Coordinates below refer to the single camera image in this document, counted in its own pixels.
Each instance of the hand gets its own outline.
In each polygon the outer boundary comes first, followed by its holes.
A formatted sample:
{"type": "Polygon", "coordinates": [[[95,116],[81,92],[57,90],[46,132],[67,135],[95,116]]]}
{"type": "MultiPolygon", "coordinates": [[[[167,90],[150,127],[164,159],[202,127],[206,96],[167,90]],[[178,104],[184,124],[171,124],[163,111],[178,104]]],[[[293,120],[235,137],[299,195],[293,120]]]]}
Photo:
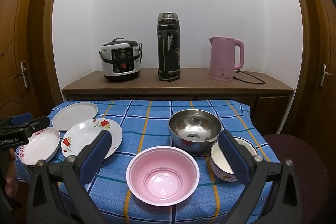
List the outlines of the hand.
{"type": "Polygon", "coordinates": [[[16,196],[18,184],[16,179],[16,169],[15,169],[15,153],[13,149],[9,150],[9,164],[6,173],[6,186],[5,191],[8,197],[13,198],[16,196]]]}

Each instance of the black and white rice cooker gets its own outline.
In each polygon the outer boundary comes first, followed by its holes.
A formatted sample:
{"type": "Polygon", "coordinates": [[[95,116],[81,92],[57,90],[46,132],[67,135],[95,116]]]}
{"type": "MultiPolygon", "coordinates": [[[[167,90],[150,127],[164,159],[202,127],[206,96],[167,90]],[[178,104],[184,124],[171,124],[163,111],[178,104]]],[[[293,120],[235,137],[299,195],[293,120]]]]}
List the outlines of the black and white rice cooker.
{"type": "Polygon", "coordinates": [[[142,44],[123,38],[113,39],[101,47],[104,77],[109,81],[125,81],[140,73],[142,44]]]}

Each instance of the wooden shelf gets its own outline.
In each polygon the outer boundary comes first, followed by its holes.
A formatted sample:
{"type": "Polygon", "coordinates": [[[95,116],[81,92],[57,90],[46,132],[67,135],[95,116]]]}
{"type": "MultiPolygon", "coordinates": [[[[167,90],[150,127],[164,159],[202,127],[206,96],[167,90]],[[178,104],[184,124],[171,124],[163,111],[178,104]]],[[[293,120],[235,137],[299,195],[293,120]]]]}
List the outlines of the wooden shelf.
{"type": "MultiPolygon", "coordinates": [[[[74,95],[291,95],[294,90],[264,74],[250,72],[266,84],[248,84],[238,80],[216,81],[208,77],[208,69],[182,68],[181,78],[173,82],[159,81],[156,68],[145,68],[136,79],[111,83],[102,71],[95,71],[62,89],[66,96],[74,95]]],[[[237,73],[237,78],[255,82],[255,78],[237,73]]]]}

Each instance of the metal screw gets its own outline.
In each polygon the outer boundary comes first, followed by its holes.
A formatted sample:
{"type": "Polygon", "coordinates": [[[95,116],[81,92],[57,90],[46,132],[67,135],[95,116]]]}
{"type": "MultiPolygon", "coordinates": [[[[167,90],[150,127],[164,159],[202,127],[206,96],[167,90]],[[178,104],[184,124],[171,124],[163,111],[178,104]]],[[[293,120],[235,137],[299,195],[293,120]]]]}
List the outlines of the metal screw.
{"type": "Polygon", "coordinates": [[[293,161],[292,161],[292,160],[286,160],[286,164],[287,164],[288,166],[292,166],[292,165],[293,165],[293,161]]]}
{"type": "Polygon", "coordinates": [[[76,156],[71,155],[67,157],[67,162],[74,162],[76,160],[76,156]]]}
{"type": "Polygon", "coordinates": [[[37,166],[42,166],[44,165],[44,160],[39,160],[37,163],[36,163],[37,166]]]}
{"type": "Polygon", "coordinates": [[[254,156],[254,160],[255,160],[256,162],[262,162],[262,161],[263,161],[263,157],[260,156],[260,155],[255,155],[255,156],[254,156]]]}

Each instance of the blue gripper pad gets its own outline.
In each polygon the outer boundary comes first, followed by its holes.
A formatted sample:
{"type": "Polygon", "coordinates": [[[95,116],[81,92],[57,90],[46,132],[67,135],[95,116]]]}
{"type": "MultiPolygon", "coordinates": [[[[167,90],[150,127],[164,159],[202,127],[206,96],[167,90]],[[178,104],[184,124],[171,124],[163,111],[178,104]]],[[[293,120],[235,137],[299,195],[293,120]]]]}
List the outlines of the blue gripper pad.
{"type": "Polygon", "coordinates": [[[238,182],[247,186],[251,181],[249,166],[244,160],[243,156],[238,151],[238,149],[231,142],[231,140],[227,136],[227,133],[230,134],[229,131],[225,130],[219,134],[218,136],[219,148],[224,154],[238,182]]]}
{"type": "Polygon", "coordinates": [[[33,119],[33,115],[30,112],[27,112],[24,114],[14,116],[12,120],[10,121],[10,123],[13,126],[19,126],[21,124],[31,121],[32,119],[33,119]]]}
{"type": "Polygon", "coordinates": [[[78,155],[79,182],[82,185],[92,181],[97,170],[101,167],[104,158],[112,144],[112,136],[109,131],[102,130],[96,139],[86,145],[78,155]]]}

